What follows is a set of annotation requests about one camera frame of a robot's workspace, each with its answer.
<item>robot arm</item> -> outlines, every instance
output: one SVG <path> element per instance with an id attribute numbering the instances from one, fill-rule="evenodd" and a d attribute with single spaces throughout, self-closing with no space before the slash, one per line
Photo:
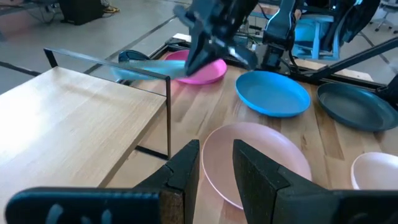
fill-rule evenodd
<path id="1" fill-rule="evenodd" d="M 284 51 L 292 48 L 297 1 L 282 0 L 280 10 L 268 22 L 263 37 L 263 43 L 268 45 L 263 67 L 278 66 Z M 245 64 L 247 69 L 256 68 L 256 54 L 237 45 L 233 37 L 257 4 L 258 0 L 193 0 L 188 9 L 183 6 L 174 8 L 175 15 L 188 26 L 192 36 L 185 64 L 187 76 L 228 54 Z"/>

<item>dark gray plate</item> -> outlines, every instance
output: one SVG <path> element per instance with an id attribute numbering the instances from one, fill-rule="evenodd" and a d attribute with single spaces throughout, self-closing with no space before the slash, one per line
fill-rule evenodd
<path id="1" fill-rule="evenodd" d="M 398 125 L 398 112 L 366 90 L 327 83 L 317 92 L 322 108 L 337 122 L 363 131 L 384 131 Z"/>

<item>metal frame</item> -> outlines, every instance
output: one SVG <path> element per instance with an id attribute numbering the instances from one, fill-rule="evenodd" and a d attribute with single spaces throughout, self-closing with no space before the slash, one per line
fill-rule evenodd
<path id="1" fill-rule="evenodd" d="M 337 75 L 336 72 L 355 65 L 359 62 L 365 61 L 371 57 L 382 54 L 388 50 L 394 49 L 398 46 L 398 37 L 381 43 L 375 47 L 364 50 L 356 55 L 346 58 L 333 65 L 325 65 L 318 70 L 312 70 L 310 68 L 298 67 L 299 72 L 295 72 L 295 67 L 290 68 L 281 67 L 277 72 L 281 75 L 285 75 L 293 80 L 299 82 L 305 82 L 312 85 L 321 85 L 324 83 L 346 83 L 354 85 L 359 88 L 363 88 L 371 93 L 374 93 L 378 97 L 389 102 L 396 110 L 398 110 L 398 75 L 388 84 L 381 84 L 376 82 L 370 82 L 366 80 L 360 80 L 357 78 L 346 77 L 343 75 Z M 177 39 L 172 37 L 166 43 L 159 47 L 153 52 L 149 58 L 152 60 L 160 59 L 163 54 L 167 52 L 176 52 L 178 50 L 188 50 L 190 48 L 190 42 L 186 40 Z M 244 65 L 236 60 L 232 56 L 223 58 L 228 65 L 232 65 L 239 68 L 244 68 Z M 264 70 L 261 65 L 258 65 L 256 70 Z"/>
<path id="2" fill-rule="evenodd" d="M 167 75 L 161 75 L 158 73 L 154 73 L 154 72 L 149 72 L 147 70 L 141 70 L 138 68 L 131 68 L 131 67 L 127 67 L 125 65 L 122 64 L 118 64 L 112 61 L 108 61 L 108 60 L 103 60 L 103 59 L 99 59 L 99 58 L 94 58 L 88 55 L 84 55 L 84 54 L 79 54 L 76 52 L 71 52 L 69 50 L 64 50 L 64 49 L 44 49 L 44 53 L 45 56 L 47 57 L 47 59 L 49 60 L 49 63 L 51 65 L 52 68 L 57 67 L 58 63 L 57 60 L 54 57 L 54 52 L 58 53 L 58 54 L 62 54 L 62 55 L 66 55 L 69 57 L 73 57 L 73 58 L 77 58 L 77 59 L 81 59 L 81 60 L 85 60 L 85 61 L 89 61 L 89 62 L 94 62 L 97 64 L 101 64 L 101 65 L 105 65 L 105 66 L 109 66 L 109 67 L 113 67 L 113 68 L 118 68 L 118 69 L 123 69 L 123 70 L 129 70 L 132 72 L 137 72 L 149 77 L 154 77 L 154 78 L 158 78 L 160 80 L 164 80 L 166 83 L 166 95 L 161 95 L 158 93 L 153 93 L 153 94 L 158 94 L 160 96 L 165 96 L 166 97 L 166 112 L 167 112 L 167 155 L 154 151 L 152 149 L 148 149 L 146 147 L 142 147 L 142 146 L 137 146 L 136 150 L 158 157 L 159 159 L 163 159 L 163 160 L 169 160 L 172 156 L 171 153 L 171 91 L 170 91 L 170 77 Z M 128 85 L 128 83 L 118 83 L 120 85 Z"/>

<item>black metal rod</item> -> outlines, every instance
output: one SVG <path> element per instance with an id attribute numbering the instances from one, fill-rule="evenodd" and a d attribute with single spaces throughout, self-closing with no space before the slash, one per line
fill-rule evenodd
<path id="1" fill-rule="evenodd" d="M 166 79 L 166 110 L 167 110 L 167 159 L 171 159 L 172 157 L 172 133 L 171 133 L 171 114 L 172 114 L 172 100 L 171 100 L 171 84 L 170 77 Z"/>
<path id="2" fill-rule="evenodd" d="M 65 49 L 44 49 L 44 51 L 45 51 L 45 54 L 46 54 L 47 58 L 49 59 L 49 62 L 52 67 L 58 66 L 57 62 L 55 61 L 55 58 L 53 56 L 53 52 L 56 52 L 58 54 L 67 55 L 69 57 L 73 57 L 73 58 L 77 58 L 77 59 L 87 60 L 89 62 L 94 62 L 94 63 L 98 63 L 101 65 L 113 67 L 113 68 L 123 69 L 123 70 L 131 71 L 131 72 L 137 72 L 137 73 L 143 74 L 145 76 L 154 77 L 154 78 L 158 78 L 161 80 L 166 80 L 167 77 L 169 77 L 167 75 L 162 75 L 162 74 L 150 72 L 150 71 L 139 69 L 139 68 L 132 68 L 127 65 L 118 64 L 116 62 L 112 62 L 112 61 L 108 61 L 108 60 L 104 60 L 104 59 L 100 59 L 100 58 L 95 58 L 95 57 L 92 57 L 89 55 L 80 54 L 80 53 L 72 52 L 72 51 L 65 50 Z"/>
<path id="3" fill-rule="evenodd" d="M 371 47 L 370 49 L 364 50 L 358 54 L 348 57 L 340 62 L 334 63 L 330 66 L 320 68 L 317 72 L 312 75 L 312 78 L 324 78 L 329 74 L 336 73 L 359 62 L 363 62 L 371 57 L 377 56 L 388 50 L 398 47 L 398 37 L 391 40 L 387 40 L 384 43 Z"/>
<path id="4" fill-rule="evenodd" d="M 159 159 L 163 159 L 163 160 L 166 160 L 166 161 L 169 159 L 169 157 L 167 155 L 165 155 L 163 153 L 160 153 L 160 152 L 157 152 L 157 151 L 153 151 L 153 150 L 148 149 L 146 147 L 137 146 L 136 150 L 140 151 L 140 152 L 143 152 L 143 153 L 146 153 L 146 154 L 151 155 L 151 156 L 158 157 Z"/>
<path id="5" fill-rule="evenodd" d="M 53 50 L 50 49 L 44 49 L 45 56 L 47 57 L 47 60 L 49 60 L 49 63 L 52 68 L 55 68 L 58 66 L 57 60 L 54 57 Z"/>
<path id="6" fill-rule="evenodd" d="M 11 65 L 10 63 L 7 63 L 7 62 L 0 62 L 0 66 L 2 66 L 4 68 L 11 69 L 11 70 L 14 70 L 14 71 L 17 71 L 17 72 L 24 73 L 26 75 L 32 75 L 34 77 L 36 77 L 36 76 L 41 74 L 40 72 L 36 72 L 36 71 L 32 71 L 32 70 L 29 70 L 29 69 L 26 69 L 26 68 L 22 68 L 22 67 L 18 67 L 18 66 L 15 66 L 15 65 Z"/>

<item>wooden table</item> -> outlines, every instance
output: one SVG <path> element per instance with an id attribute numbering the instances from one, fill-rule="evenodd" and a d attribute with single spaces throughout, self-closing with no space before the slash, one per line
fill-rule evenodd
<path id="1" fill-rule="evenodd" d="M 60 67 L 0 95 L 1 216 L 26 188 L 104 187 L 164 108 L 163 96 Z"/>
<path id="2" fill-rule="evenodd" d="M 179 39 L 189 36 L 177 34 Z M 322 64 L 297 60 L 301 66 L 316 69 Z M 300 116 L 278 119 L 260 115 L 238 98 L 234 83 L 245 70 L 229 66 L 224 79 L 203 86 L 172 82 L 172 149 L 176 153 L 191 139 L 201 144 L 216 128 L 238 121 L 268 125 L 287 136 L 307 158 L 313 181 L 328 189 L 351 189 L 349 169 L 364 152 L 386 152 L 398 156 L 398 128 L 384 133 L 365 133 L 347 128 L 331 119 L 315 97 L 316 86 L 301 83 L 312 97 L 311 107 Z M 366 73 L 343 70 L 342 75 L 371 80 Z M 137 82 L 136 87 L 164 93 L 157 81 Z M 140 145 L 166 152 L 165 116 L 161 115 Z M 134 151 L 108 187 L 133 187 L 165 162 Z M 210 185 L 201 170 L 194 223 L 245 223 L 242 210 L 230 205 Z"/>

